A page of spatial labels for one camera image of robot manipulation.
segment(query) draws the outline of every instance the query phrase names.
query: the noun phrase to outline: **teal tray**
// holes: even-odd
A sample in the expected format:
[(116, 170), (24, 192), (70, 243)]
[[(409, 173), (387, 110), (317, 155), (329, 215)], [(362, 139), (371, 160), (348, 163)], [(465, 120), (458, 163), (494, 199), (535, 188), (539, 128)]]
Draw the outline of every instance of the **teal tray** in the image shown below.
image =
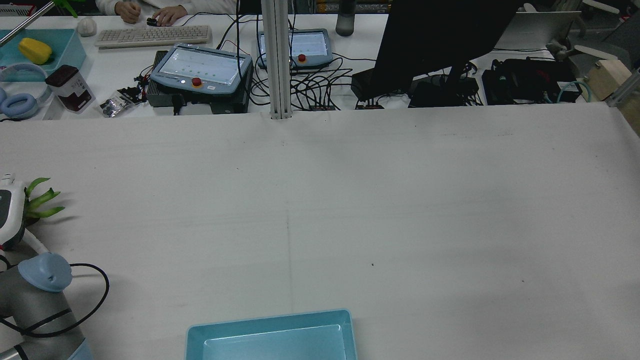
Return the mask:
[(194, 325), (186, 360), (357, 360), (346, 309)]
[[(0, 38), (8, 33), (9, 30), (0, 30)], [(0, 47), (0, 69), (14, 63), (30, 63), (29, 59), (18, 50), (18, 43), (23, 38), (34, 38), (51, 47), (52, 54), (49, 61), (41, 65), (47, 75), (51, 75), (64, 64), (80, 69), (86, 57), (75, 29), (25, 29), (5, 46)], [(43, 79), (35, 73), (23, 72), (9, 76), (7, 81), (43, 81)]]

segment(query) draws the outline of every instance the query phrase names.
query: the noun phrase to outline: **water bottle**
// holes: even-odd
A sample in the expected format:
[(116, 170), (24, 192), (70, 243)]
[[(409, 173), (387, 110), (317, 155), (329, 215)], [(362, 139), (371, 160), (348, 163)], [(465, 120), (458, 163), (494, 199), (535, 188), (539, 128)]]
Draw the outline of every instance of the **water bottle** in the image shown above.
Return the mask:
[(338, 7), (338, 21), (335, 23), (335, 32), (342, 37), (353, 34), (353, 21), (355, 20), (356, 0), (340, 0)]

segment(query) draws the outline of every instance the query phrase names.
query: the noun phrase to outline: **headphones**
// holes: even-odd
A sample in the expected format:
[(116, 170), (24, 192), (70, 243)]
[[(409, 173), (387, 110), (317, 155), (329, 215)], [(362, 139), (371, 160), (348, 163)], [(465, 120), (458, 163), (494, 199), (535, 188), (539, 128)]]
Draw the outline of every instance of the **headphones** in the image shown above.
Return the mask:
[[(38, 65), (32, 63), (16, 63), (9, 65), (0, 72), (0, 83), (8, 76), (20, 71), (33, 71), (41, 74), (44, 79), (47, 78), (46, 71)], [(46, 86), (42, 94), (37, 98), (31, 94), (16, 94), (7, 96), (6, 92), (0, 88), (0, 113), (5, 114), (12, 119), (27, 119), (35, 115), (38, 108), (51, 95), (51, 89)]]

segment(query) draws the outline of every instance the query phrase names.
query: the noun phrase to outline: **person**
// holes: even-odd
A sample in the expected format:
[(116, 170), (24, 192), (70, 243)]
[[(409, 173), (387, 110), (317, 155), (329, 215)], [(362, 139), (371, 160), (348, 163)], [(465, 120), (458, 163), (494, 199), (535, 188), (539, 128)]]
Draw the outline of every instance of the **person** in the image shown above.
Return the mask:
[(151, 14), (158, 26), (171, 26), (176, 20), (197, 12), (236, 13), (237, 0), (95, 0), (101, 13), (119, 15), (124, 22), (135, 24), (141, 14)]

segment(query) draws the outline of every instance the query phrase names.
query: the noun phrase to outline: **label sticker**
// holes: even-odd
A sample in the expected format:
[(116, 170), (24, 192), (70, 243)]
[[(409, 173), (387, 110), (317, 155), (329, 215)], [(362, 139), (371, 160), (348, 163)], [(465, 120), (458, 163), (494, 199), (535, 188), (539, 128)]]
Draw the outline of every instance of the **label sticker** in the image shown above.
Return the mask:
[(558, 81), (557, 83), (558, 83), (558, 86), (560, 86), (560, 90), (564, 89), (565, 91), (578, 92), (578, 84), (574, 83), (569, 85), (568, 81)]

